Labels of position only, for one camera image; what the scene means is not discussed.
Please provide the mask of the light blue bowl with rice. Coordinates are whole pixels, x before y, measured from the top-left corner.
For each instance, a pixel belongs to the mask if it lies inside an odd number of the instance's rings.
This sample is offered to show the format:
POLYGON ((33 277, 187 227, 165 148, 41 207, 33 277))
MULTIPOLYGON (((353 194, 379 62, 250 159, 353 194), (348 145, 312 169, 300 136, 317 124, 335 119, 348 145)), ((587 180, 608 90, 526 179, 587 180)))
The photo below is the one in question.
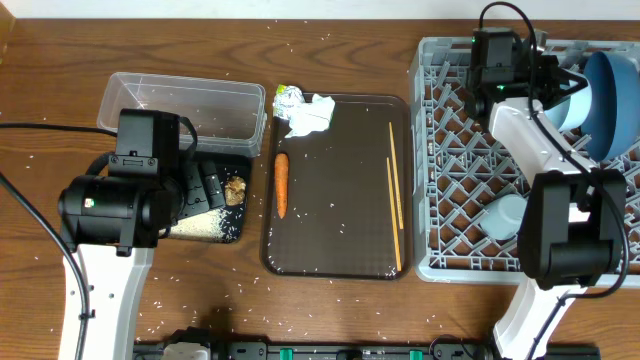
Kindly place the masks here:
POLYGON ((592 104, 592 90, 589 86, 573 95, 569 100, 544 111, 547 119, 559 131, 580 127, 586 120, 592 104))

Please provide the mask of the dark blue plate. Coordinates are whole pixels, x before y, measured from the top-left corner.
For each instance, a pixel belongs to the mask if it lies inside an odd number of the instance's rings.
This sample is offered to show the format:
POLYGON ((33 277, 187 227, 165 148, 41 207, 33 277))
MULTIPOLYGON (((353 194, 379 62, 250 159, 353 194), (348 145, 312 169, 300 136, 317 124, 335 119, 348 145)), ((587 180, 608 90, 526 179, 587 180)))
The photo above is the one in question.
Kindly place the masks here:
POLYGON ((639 73, 628 58, 596 52, 584 69, 592 90, 587 119, 581 125, 591 140, 586 149, 596 162, 627 152, 639 136, 639 73))

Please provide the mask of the pile of white rice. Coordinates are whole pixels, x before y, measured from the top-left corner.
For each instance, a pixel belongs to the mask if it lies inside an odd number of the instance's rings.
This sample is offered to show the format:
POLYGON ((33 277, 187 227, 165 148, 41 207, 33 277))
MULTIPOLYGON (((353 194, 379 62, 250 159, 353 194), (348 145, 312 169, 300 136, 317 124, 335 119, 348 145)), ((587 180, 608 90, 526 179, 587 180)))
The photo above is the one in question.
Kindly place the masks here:
POLYGON ((180 220, 169 232, 171 238, 213 243, 232 243, 240 234, 241 218, 224 208, 180 220))

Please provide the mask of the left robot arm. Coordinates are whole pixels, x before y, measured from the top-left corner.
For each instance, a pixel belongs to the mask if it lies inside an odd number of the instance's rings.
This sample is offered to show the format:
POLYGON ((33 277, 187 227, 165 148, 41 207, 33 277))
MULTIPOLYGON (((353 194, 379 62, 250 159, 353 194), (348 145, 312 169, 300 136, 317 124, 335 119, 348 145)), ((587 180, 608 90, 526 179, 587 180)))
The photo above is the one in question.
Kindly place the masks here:
POLYGON ((179 145, 190 120, 124 109, 116 149, 62 191, 65 269, 62 359, 130 359, 136 318, 155 249, 179 221, 224 205, 212 161, 179 145))

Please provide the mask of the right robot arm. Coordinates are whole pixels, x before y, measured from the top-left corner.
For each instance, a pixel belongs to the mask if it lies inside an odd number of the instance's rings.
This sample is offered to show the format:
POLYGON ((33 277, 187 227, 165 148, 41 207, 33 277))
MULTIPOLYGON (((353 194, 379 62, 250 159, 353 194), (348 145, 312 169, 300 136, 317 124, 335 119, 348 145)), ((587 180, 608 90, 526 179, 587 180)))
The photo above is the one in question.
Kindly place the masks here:
POLYGON ((529 196, 518 232, 525 274, 478 359, 539 359, 568 307, 623 284, 629 244, 624 176, 581 156, 545 112, 589 86, 509 28, 478 27, 471 39, 467 115, 501 143, 529 196))

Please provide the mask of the brown cookie food scrap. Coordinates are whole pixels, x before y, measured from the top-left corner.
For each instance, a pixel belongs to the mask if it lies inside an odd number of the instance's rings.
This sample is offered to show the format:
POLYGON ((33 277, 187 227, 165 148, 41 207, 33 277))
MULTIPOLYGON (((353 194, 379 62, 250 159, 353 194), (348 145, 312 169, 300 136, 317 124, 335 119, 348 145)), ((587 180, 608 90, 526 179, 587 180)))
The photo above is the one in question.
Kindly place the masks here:
POLYGON ((246 197, 246 181, 239 176, 231 176, 225 183, 225 202, 227 206, 241 205, 246 197))

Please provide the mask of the light blue cup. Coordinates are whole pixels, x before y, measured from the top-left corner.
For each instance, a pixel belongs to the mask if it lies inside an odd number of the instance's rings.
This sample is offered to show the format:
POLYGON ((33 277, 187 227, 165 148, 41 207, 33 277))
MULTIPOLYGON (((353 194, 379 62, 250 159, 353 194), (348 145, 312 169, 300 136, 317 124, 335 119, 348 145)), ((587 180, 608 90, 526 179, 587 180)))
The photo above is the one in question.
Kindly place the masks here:
POLYGON ((509 240, 520 230, 527 201, 518 194, 495 199, 484 210, 480 227, 495 240, 509 240))

